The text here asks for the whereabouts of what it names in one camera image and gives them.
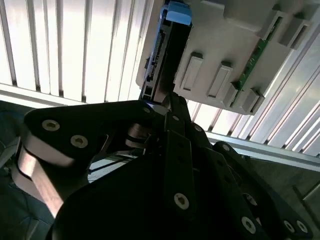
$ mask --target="screw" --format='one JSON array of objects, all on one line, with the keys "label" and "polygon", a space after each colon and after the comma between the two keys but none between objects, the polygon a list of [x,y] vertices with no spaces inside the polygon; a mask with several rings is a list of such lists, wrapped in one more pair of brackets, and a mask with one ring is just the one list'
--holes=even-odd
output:
[{"label": "screw", "polygon": [[301,229],[302,232],[308,233],[308,228],[301,221],[297,220],[296,224]]},{"label": "screw", "polygon": [[60,128],[60,124],[55,120],[48,119],[42,122],[42,127],[47,131],[54,132]]},{"label": "screw", "polygon": [[81,135],[72,136],[70,142],[73,146],[80,149],[83,149],[88,145],[88,140]]},{"label": "screw", "polygon": [[230,151],[230,148],[227,145],[223,144],[222,147],[223,147],[224,150],[226,150],[228,152]]},{"label": "screw", "polygon": [[295,232],[295,229],[294,229],[294,227],[291,225],[290,222],[288,222],[287,220],[284,220],[283,223],[284,223],[284,225],[286,226],[286,228],[289,229],[289,231],[290,231],[291,233],[294,233],[294,232]]},{"label": "screw", "polygon": [[174,202],[182,210],[187,210],[189,208],[189,200],[182,193],[178,192],[174,195]]},{"label": "screw", "polygon": [[145,111],[145,112],[148,113],[148,114],[150,113],[150,109],[147,108],[147,107],[144,107],[144,108],[143,108],[143,111]]},{"label": "screw", "polygon": [[250,194],[245,193],[244,195],[250,204],[252,204],[253,206],[258,206],[256,200]]},{"label": "screw", "polygon": [[199,132],[202,131],[201,127],[199,127],[197,124],[194,124],[194,128],[195,128],[195,130],[197,130]]},{"label": "screw", "polygon": [[244,226],[245,229],[247,229],[247,231],[251,234],[255,234],[256,233],[256,226],[254,225],[254,223],[250,220],[250,218],[243,216],[241,218],[241,222],[242,225]]}]

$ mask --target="white slat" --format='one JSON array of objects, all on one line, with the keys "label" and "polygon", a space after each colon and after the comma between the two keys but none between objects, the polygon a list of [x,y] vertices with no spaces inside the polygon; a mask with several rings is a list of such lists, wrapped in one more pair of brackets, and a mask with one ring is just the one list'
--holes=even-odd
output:
[{"label": "white slat", "polygon": [[4,0],[18,87],[36,90],[26,0]]},{"label": "white slat", "polygon": [[217,107],[202,104],[194,122],[207,131],[218,111]]},{"label": "white slat", "polygon": [[292,135],[285,143],[285,149],[292,150],[295,148],[300,151],[303,147],[299,147],[297,144],[303,139],[304,135],[312,128],[313,124],[320,119],[320,101],[313,107],[313,109],[307,114],[300,125],[294,130]]},{"label": "white slat", "polygon": [[2,20],[0,18],[0,24],[1,24],[1,32],[0,32],[0,83],[2,84],[8,84],[12,85],[11,80],[11,73],[10,73],[10,67],[7,57],[7,49],[6,49],[6,43],[5,43],[5,37],[4,37],[4,25],[2,23]]},{"label": "white slat", "polygon": [[311,137],[310,141],[304,147],[304,154],[308,154],[311,156],[317,156],[320,153],[320,128],[318,128],[317,132]]},{"label": "white slat", "polygon": [[49,49],[47,40],[47,2],[34,0],[35,39],[37,47],[38,75],[41,92],[50,93]]},{"label": "white slat", "polygon": [[135,59],[140,39],[140,30],[143,23],[146,0],[136,0],[133,6],[131,29],[128,38],[127,51],[125,55],[123,73],[121,78],[121,86],[119,93],[119,101],[126,101],[129,97],[130,86],[133,79],[133,71]]},{"label": "white slat", "polygon": [[306,86],[305,91],[299,96],[297,102],[293,103],[281,121],[281,125],[276,127],[272,138],[268,144],[274,147],[281,148],[290,138],[293,132],[299,127],[305,116],[313,109],[319,101],[320,93],[320,66],[317,72],[312,76],[310,84]]},{"label": "white slat", "polygon": [[213,126],[212,132],[227,135],[238,115],[239,114],[236,112],[222,110],[215,125]]},{"label": "white slat", "polygon": [[58,22],[56,0],[46,0],[50,93],[59,96]]},{"label": "white slat", "polygon": [[116,1],[116,12],[112,33],[112,50],[109,65],[110,68],[105,96],[105,100],[108,102],[116,102],[119,99],[121,78],[127,50],[127,39],[130,29],[130,16],[132,7],[132,0]]},{"label": "white slat", "polygon": [[62,88],[67,99],[81,101],[85,39],[85,0],[62,4]]},{"label": "white slat", "polygon": [[308,128],[304,135],[299,139],[296,145],[292,148],[292,151],[300,152],[301,150],[306,150],[310,145],[311,141],[318,134],[320,129],[320,118],[315,120],[315,122]]},{"label": "white slat", "polygon": [[92,1],[85,61],[85,96],[89,104],[105,100],[115,0]]}]

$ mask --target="black cable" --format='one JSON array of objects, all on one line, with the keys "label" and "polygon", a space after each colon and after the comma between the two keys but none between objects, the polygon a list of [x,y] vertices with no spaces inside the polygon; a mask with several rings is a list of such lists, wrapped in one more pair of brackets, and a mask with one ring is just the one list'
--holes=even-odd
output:
[{"label": "black cable", "polygon": [[98,170],[101,170],[101,169],[104,169],[104,168],[110,167],[110,166],[112,166],[112,165],[115,165],[115,164],[121,163],[121,162],[126,161],[126,160],[128,160],[128,159],[120,159],[120,160],[117,160],[117,161],[114,161],[114,162],[108,163],[108,164],[106,164],[106,165],[99,166],[99,167],[97,167],[97,168],[95,168],[95,169],[89,169],[89,174],[91,174],[91,173],[93,173],[93,172],[96,172],[96,171],[98,171]]}]

